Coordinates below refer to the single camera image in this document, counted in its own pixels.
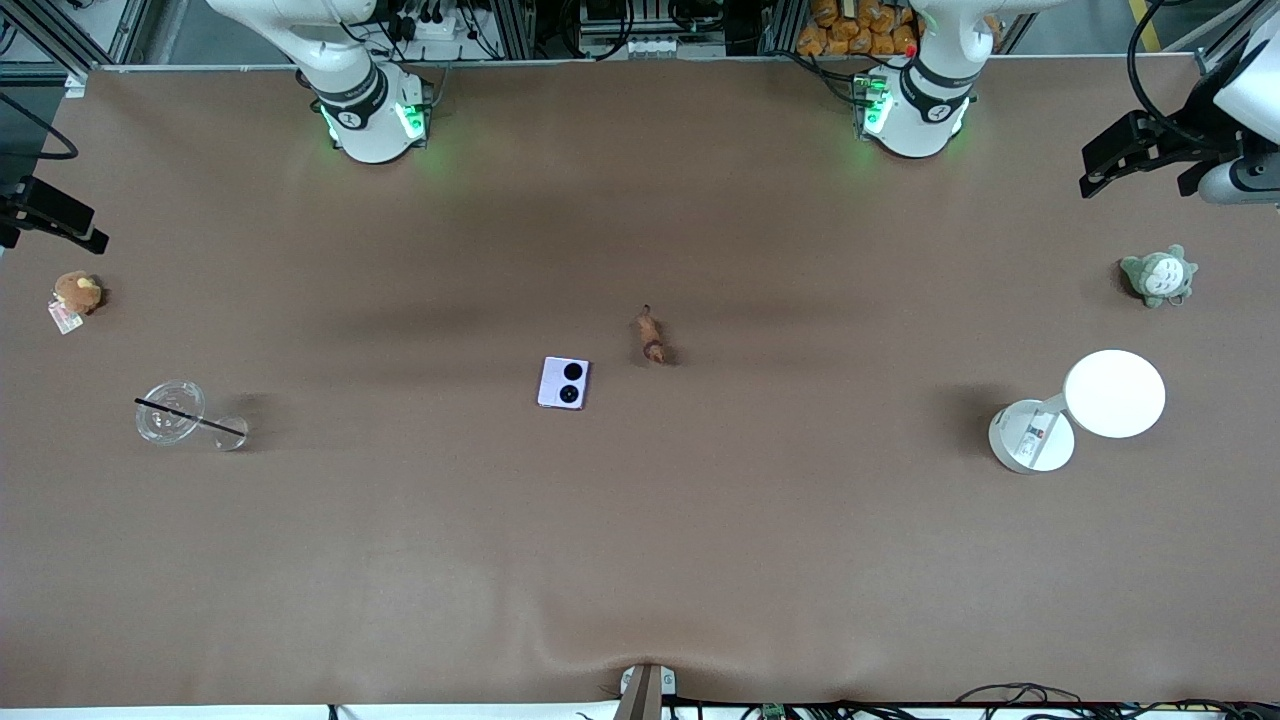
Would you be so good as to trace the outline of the brown lion statue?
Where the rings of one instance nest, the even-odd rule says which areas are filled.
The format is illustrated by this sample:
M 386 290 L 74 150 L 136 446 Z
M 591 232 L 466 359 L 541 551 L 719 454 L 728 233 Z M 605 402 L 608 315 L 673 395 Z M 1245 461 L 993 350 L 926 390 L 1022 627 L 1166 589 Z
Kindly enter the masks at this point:
M 652 306 L 645 304 L 635 322 L 643 356 L 655 365 L 666 365 L 668 363 L 666 340 L 662 324 L 653 315 Z

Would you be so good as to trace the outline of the lilac flip phone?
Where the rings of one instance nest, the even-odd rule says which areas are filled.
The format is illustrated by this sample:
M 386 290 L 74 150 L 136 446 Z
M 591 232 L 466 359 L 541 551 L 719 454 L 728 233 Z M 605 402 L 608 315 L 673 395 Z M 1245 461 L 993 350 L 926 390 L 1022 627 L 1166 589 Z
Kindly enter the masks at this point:
M 540 407 L 577 411 L 585 404 L 589 372 L 588 360 L 573 357 L 545 357 L 538 387 Z

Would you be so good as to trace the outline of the brown plush toy with tag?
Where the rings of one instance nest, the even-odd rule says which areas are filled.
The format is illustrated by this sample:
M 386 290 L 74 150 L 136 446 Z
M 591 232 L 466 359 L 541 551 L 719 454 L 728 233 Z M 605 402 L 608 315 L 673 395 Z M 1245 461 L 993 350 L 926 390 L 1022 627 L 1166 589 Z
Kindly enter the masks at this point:
M 95 275 L 87 272 L 69 272 L 60 275 L 52 287 L 47 311 L 60 334 L 81 328 L 84 319 L 105 300 L 105 291 Z

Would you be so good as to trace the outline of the grey Totoro plush toy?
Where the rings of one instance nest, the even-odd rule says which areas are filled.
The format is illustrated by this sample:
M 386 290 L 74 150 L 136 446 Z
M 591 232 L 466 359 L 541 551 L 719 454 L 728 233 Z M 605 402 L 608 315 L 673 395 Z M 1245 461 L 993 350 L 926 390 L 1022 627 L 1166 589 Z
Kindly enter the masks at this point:
M 1199 270 L 1197 263 L 1187 260 L 1185 249 L 1174 243 L 1161 252 L 1142 258 L 1126 256 L 1119 261 L 1121 273 L 1132 290 L 1149 309 L 1170 304 L 1181 306 L 1192 296 L 1192 282 Z

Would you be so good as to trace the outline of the clear plastic cup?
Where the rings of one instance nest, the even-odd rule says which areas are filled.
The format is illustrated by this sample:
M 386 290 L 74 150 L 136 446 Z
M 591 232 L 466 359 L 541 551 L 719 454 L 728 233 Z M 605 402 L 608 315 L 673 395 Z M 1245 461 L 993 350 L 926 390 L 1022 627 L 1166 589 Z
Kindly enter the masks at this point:
M 192 380 L 166 380 L 137 398 L 179 409 L 183 413 L 247 432 L 247 437 L 241 438 L 134 404 L 136 429 L 143 439 L 152 445 L 174 447 L 200 439 L 207 441 L 219 451 L 230 452 L 242 448 L 248 438 L 250 425 L 247 420 L 239 415 L 216 415 L 204 389 Z

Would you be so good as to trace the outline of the white round desk lamp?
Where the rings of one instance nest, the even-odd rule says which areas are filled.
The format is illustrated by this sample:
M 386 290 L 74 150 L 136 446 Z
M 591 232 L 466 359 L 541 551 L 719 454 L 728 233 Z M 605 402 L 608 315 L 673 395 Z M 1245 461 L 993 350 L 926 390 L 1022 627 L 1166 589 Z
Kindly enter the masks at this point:
M 1120 348 L 1075 363 L 1050 398 L 1019 400 L 989 423 L 992 454 L 1009 470 L 1043 474 L 1064 468 L 1076 447 L 1076 430 L 1124 439 L 1146 433 L 1164 415 L 1167 391 L 1157 368 Z

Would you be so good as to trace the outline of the black straw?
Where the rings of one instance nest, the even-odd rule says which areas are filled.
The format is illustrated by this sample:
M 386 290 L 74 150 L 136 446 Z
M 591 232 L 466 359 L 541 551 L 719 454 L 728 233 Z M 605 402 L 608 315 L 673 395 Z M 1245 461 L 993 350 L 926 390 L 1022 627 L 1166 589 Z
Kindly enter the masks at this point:
M 182 418 L 182 419 L 184 419 L 187 421 L 197 423 L 201 427 L 210 427 L 210 428 L 214 428 L 216 430 L 220 430 L 220 432 L 224 432 L 224 433 L 228 433 L 228 434 L 232 434 L 232 436 L 237 436 L 237 437 L 241 437 L 241 438 L 246 438 L 247 437 L 247 432 L 246 430 L 238 430 L 238 429 L 236 429 L 233 427 L 228 427 L 228 425 L 218 423 L 218 421 L 210 421 L 210 420 L 206 420 L 202 416 L 192 415 L 192 414 L 188 414 L 188 413 L 183 413 L 179 409 L 168 407 L 165 405 L 155 404 L 155 402 L 145 400 L 145 398 L 134 398 L 134 402 L 138 404 L 140 406 L 143 406 L 143 407 L 148 407 L 148 409 L 152 409 L 152 410 L 156 410 L 156 411 L 160 411 L 160 413 L 168 413 L 170 415 Z

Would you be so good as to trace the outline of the orange plush toy pile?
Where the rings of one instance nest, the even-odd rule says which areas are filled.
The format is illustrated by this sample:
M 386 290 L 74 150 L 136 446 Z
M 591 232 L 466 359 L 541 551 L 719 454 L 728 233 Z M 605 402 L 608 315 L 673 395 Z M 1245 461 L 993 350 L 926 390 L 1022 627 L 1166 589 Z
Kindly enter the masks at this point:
M 1021 0 L 796 0 L 795 29 L 774 49 L 804 56 L 914 56 L 979 65 L 1000 50 Z

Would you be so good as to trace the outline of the white power strip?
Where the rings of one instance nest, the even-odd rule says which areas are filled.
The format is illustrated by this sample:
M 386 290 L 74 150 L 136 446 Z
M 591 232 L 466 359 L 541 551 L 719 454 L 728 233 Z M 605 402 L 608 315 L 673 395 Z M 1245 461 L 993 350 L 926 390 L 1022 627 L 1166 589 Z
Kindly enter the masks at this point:
M 402 12 L 389 23 L 392 37 L 398 41 L 452 41 L 460 26 L 458 17 L 444 10 L 425 9 Z

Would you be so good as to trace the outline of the aluminium frame profile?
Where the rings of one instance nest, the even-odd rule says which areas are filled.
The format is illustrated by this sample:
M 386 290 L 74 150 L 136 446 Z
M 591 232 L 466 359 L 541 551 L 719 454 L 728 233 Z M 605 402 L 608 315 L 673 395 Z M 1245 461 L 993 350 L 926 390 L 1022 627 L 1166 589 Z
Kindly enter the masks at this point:
M 1207 76 L 1272 15 L 1280 13 L 1280 0 L 1240 0 L 1210 23 L 1208 42 L 1196 50 L 1201 76 Z
M 0 0 L 0 14 L 50 61 L 83 74 L 127 54 L 147 0 Z

